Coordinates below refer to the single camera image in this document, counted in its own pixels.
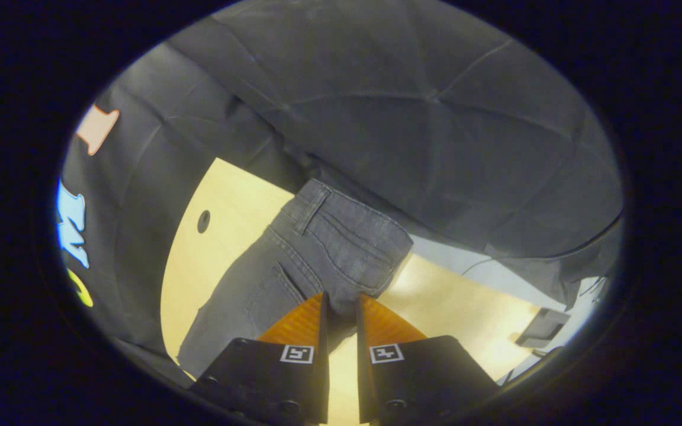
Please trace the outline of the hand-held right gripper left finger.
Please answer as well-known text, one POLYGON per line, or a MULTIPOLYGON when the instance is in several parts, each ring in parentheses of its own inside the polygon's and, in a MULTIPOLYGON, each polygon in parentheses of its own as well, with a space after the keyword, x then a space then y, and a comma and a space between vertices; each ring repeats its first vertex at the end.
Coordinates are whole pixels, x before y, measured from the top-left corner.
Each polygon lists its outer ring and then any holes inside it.
POLYGON ((256 340, 236 338, 194 383, 209 404, 264 424, 325 424, 329 298, 301 303, 256 340))

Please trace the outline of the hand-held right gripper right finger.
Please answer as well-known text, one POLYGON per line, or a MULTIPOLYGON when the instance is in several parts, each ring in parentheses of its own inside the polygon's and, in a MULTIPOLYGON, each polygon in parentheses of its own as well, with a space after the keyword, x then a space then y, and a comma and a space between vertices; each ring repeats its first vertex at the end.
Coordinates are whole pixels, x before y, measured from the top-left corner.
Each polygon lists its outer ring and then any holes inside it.
POLYGON ((440 424, 500 391, 455 337, 428 337, 368 295, 356 318, 361 423, 440 424))

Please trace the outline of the black box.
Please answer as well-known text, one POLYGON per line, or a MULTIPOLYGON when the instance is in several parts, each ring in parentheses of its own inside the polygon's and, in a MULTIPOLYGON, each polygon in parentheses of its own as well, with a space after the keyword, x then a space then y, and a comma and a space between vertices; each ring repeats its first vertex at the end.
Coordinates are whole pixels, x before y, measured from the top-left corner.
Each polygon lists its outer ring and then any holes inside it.
POLYGON ((570 318, 571 316, 566 313, 541 308, 514 343, 525 348, 544 348, 552 342, 570 318))

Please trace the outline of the dark grey jeans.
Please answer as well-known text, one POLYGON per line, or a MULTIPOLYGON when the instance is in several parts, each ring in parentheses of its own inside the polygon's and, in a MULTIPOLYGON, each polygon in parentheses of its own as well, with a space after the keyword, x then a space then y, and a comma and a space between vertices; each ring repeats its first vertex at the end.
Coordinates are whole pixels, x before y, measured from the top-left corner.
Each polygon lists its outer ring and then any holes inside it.
POLYGON ((198 308, 179 348, 182 370, 200 377, 231 340, 262 336, 319 293, 329 296, 334 351, 356 331, 360 294, 382 294, 412 246, 408 232, 381 211, 308 181, 198 308))

